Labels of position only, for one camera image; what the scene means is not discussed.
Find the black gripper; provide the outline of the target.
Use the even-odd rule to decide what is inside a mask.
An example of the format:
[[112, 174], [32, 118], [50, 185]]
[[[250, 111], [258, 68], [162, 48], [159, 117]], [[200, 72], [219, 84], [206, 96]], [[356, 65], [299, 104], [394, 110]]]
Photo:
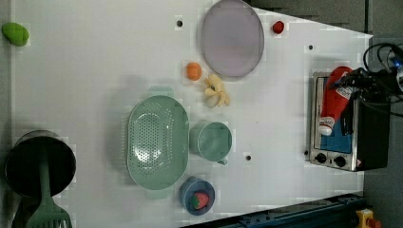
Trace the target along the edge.
[[361, 67], [352, 74], [331, 74], [329, 88], [355, 87], [361, 98], [371, 102], [387, 101], [391, 97], [399, 98], [399, 70], [396, 67], [390, 70], [381, 69], [378, 72], [369, 72]]

